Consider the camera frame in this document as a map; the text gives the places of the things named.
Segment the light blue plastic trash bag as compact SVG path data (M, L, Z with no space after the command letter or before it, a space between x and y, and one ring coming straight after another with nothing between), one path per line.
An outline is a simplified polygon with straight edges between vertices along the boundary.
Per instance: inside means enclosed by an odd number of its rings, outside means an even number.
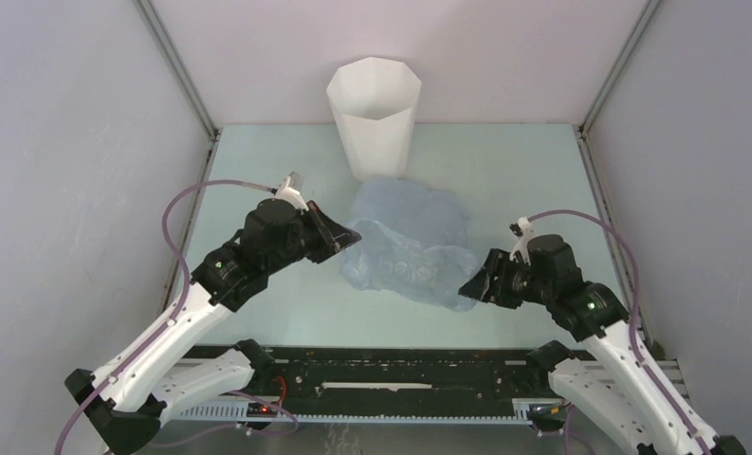
M356 192L346 226L361 240L342 253L341 276L362 291L391 291L408 300L466 312L459 288L481 266L468 245L469 216L447 191L391 177Z

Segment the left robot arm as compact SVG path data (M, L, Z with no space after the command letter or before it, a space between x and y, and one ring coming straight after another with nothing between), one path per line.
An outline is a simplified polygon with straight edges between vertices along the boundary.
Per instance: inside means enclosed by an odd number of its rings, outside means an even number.
M274 360L255 340L173 374L202 336L266 290L275 273L302 260L321 264L361 239L312 201L269 198L244 226L189 274L178 301L115 359L94 372L78 369L65 386L114 454L134 454L182 411L215 396L262 394Z

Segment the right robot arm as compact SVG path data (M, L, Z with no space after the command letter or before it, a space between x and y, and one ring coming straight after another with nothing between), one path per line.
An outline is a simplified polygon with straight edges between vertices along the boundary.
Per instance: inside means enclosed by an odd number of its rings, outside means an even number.
M743 454L676 390L630 325L613 291L583 279L572 248L556 234L520 240L510 252L493 248L461 296L515 309L545 307L613 380L607 387L558 341L529 353L526 387L575 405L627 454Z

